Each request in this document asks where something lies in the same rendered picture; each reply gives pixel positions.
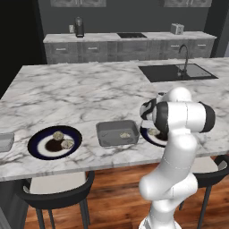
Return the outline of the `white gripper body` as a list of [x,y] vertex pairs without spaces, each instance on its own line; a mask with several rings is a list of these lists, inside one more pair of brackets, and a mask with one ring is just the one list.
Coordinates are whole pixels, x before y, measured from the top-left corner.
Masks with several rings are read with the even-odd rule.
[[155,127],[154,123],[151,120],[143,120],[140,126],[146,129],[152,129]]

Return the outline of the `grey tupperware container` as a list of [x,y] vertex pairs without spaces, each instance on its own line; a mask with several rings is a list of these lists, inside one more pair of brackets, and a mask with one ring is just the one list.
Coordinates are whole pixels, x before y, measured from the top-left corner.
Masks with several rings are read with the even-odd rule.
[[[139,128],[133,120],[100,122],[96,124],[98,142],[101,147],[136,144],[139,140]],[[131,137],[122,139],[120,134],[130,133]]]
[[0,133],[0,152],[8,152],[14,143],[13,133]]

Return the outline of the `dark blue and white plate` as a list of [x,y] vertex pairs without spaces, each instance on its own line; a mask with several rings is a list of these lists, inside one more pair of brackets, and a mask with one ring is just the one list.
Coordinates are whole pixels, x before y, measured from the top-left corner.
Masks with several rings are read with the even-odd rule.
[[157,136],[151,136],[148,134],[148,130],[140,127],[141,136],[150,144],[164,148],[167,144],[167,134],[160,132]]
[[[55,140],[53,134],[60,131],[63,134],[61,140]],[[61,143],[64,140],[72,140],[71,148],[62,148]],[[28,151],[35,158],[41,160],[56,160],[70,156],[82,143],[81,133],[66,125],[57,125],[47,127],[34,134],[28,142]]]

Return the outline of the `black sink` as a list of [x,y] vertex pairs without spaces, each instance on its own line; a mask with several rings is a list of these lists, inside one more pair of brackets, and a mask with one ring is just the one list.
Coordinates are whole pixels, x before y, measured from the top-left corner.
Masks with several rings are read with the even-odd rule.
[[140,66],[150,82],[212,80],[216,76],[197,64],[166,64]]

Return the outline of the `black tap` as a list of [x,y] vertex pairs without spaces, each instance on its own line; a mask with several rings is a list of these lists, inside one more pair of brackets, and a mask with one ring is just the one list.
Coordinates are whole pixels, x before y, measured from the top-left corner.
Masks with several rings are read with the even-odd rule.
[[183,75],[185,75],[187,73],[187,65],[188,65],[188,60],[189,60],[189,49],[188,47],[185,45],[185,44],[182,44],[179,48],[179,54],[181,53],[182,49],[185,49],[186,50],[186,54],[185,54],[185,63],[184,63],[184,67],[183,69],[181,70],[181,73]]

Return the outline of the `grey run of cupboards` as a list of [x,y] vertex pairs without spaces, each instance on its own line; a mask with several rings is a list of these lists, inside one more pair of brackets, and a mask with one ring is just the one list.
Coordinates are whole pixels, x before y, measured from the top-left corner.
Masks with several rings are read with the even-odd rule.
[[138,38],[125,33],[47,34],[45,45],[48,64],[90,62],[128,62],[147,60],[209,58],[216,37],[202,31],[142,32]]

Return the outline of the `black stool with pale seat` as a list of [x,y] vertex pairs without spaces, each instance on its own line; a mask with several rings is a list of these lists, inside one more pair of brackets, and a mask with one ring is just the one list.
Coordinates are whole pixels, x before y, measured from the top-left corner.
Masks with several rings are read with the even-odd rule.
[[52,229],[55,229],[53,209],[67,208],[80,205],[83,229],[90,225],[87,197],[95,172],[59,174],[43,177],[34,177],[29,182],[26,179],[15,182],[15,192],[19,198],[36,209],[39,229],[46,229],[42,211],[49,214]]
[[221,155],[215,159],[196,157],[191,172],[198,180],[198,188],[206,189],[197,226],[197,229],[201,229],[212,187],[229,175],[229,156]]

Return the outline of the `black hob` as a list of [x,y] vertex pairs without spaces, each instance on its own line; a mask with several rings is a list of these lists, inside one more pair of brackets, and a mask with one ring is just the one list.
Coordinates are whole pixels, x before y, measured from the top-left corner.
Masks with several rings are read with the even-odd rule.
[[133,32],[133,33],[119,32],[117,33],[117,35],[120,38],[146,38],[145,35],[143,35],[142,33],[137,33],[137,32]]

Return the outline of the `white toaster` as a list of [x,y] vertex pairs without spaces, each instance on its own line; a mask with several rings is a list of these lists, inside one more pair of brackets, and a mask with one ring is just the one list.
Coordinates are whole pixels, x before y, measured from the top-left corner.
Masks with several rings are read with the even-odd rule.
[[174,35],[182,35],[184,30],[184,26],[179,23],[172,23],[171,24],[171,32]]

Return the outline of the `dark coffee machine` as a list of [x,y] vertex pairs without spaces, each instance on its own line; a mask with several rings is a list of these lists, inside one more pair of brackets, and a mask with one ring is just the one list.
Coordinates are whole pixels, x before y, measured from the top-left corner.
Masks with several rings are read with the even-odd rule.
[[81,17],[77,17],[74,22],[74,31],[77,38],[84,37],[84,24]]

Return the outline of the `dark tall cabinet unit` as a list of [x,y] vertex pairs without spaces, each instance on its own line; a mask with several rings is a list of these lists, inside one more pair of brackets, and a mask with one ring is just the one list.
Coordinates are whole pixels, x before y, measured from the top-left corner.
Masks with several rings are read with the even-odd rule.
[[229,0],[212,0],[204,32],[215,36],[211,57],[224,57],[229,43]]

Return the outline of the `grey wall cupboards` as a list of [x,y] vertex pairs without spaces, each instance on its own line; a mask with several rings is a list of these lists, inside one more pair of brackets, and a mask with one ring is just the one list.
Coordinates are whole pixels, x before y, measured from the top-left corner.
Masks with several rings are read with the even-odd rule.
[[204,7],[209,8],[213,0],[161,0],[164,7]]
[[50,0],[52,7],[106,7],[106,0]]

